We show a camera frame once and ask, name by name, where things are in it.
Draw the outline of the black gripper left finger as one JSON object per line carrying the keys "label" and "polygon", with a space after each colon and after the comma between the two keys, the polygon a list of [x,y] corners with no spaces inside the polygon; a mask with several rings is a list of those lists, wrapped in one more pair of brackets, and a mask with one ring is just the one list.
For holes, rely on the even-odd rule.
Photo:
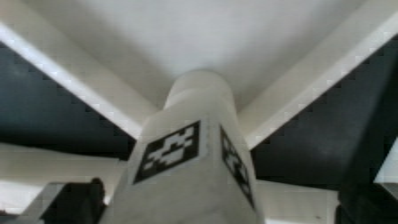
{"label": "black gripper left finger", "polygon": [[52,182],[11,224],[98,224],[105,208],[100,178],[89,182]]}

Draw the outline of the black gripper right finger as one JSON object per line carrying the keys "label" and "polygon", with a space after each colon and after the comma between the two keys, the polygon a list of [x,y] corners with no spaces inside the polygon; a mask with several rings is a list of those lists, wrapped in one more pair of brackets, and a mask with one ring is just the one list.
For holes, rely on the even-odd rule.
{"label": "black gripper right finger", "polygon": [[334,224],[398,224],[398,183],[350,184],[338,200]]}

